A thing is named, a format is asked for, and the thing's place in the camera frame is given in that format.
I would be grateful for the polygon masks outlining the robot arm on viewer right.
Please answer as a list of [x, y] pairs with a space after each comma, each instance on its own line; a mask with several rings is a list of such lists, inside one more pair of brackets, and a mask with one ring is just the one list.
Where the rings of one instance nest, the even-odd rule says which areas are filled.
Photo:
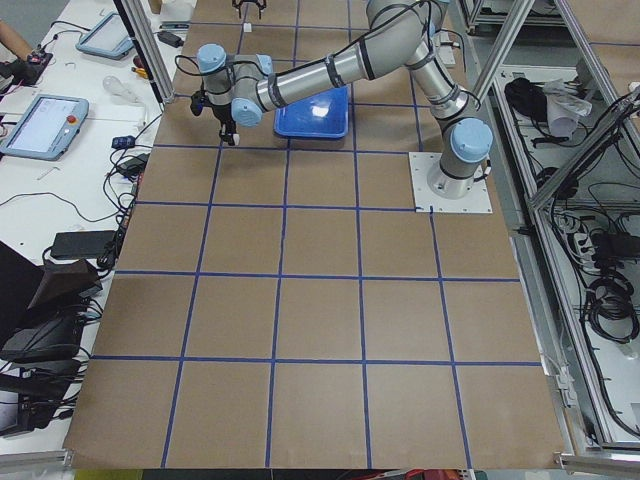
[[493, 134], [476, 114], [479, 99], [452, 79], [436, 53], [433, 37], [447, 9], [445, 1], [370, 1], [366, 33], [279, 73], [267, 55], [232, 55], [218, 44], [205, 44], [196, 55], [201, 86], [191, 96], [191, 112], [198, 116], [211, 109], [220, 139], [234, 146], [237, 127], [259, 125], [266, 112], [404, 67], [426, 96], [443, 140], [428, 185], [443, 198], [461, 199], [479, 179], [475, 172], [489, 157]]

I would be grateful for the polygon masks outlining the black gripper viewer right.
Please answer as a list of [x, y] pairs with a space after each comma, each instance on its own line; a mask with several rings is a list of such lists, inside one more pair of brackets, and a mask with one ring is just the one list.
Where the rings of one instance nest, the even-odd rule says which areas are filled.
[[220, 122], [219, 137], [221, 144], [237, 146], [240, 141], [239, 134], [235, 131], [235, 121], [231, 114], [231, 104], [217, 105], [211, 102], [204, 90], [198, 90], [191, 95], [191, 112], [194, 116], [200, 116], [205, 108], [210, 108], [214, 117]]

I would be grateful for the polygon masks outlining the person forearm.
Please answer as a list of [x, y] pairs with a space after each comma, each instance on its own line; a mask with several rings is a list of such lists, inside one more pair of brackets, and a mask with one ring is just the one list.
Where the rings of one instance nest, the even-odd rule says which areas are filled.
[[33, 51], [31, 45], [3, 19], [0, 20], [0, 39], [1, 44], [22, 61], [27, 61]]

